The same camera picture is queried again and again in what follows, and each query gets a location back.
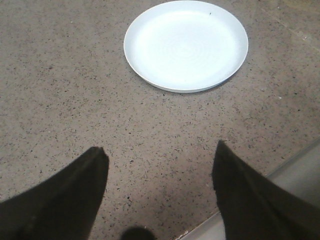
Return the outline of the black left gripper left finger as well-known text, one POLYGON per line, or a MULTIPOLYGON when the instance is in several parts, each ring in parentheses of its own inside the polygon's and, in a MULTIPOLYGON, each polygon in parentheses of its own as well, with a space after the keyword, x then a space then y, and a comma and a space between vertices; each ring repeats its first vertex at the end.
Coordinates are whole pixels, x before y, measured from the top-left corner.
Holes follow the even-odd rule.
POLYGON ((39 185, 0 204, 2 240, 86 240, 106 189, 109 158, 91 147, 39 185))

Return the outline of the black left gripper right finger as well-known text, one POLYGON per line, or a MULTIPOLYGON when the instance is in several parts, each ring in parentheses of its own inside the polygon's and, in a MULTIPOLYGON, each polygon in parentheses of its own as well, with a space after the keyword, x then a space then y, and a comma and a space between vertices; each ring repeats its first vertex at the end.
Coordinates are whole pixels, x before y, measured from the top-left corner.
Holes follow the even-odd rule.
POLYGON ((318 240, 320 210, 272 183, 217 143, 213 189, 228 240, 318 240))

